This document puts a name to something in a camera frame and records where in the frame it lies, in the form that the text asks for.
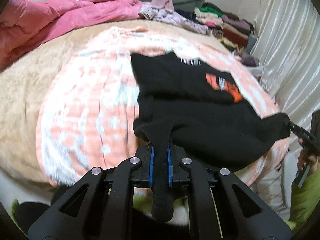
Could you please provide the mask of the person's right hand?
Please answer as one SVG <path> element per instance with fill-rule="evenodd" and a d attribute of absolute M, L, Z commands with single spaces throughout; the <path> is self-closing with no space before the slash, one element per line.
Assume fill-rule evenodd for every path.
<path fill-rule="evenodd" d="M 304 167 L 307 167 L 307 161 L 309 161 L 310 165 L 309 175 L 319 170 L 319 156 L 314 153 L 308 153 L 306 149 L 302 149 L 298 157 L 298 171 L 302 171 Z"/>

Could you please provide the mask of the green sleeve forearm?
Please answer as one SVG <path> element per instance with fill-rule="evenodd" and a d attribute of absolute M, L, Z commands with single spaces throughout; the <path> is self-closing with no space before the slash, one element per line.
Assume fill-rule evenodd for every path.
<path fill-rule="evenodd" d="M 312 165 L 302 187 L 291 186 L 290 218 L 286 224 L 296 233 L 308 220 L 319 202 L 319 161 Z"/>

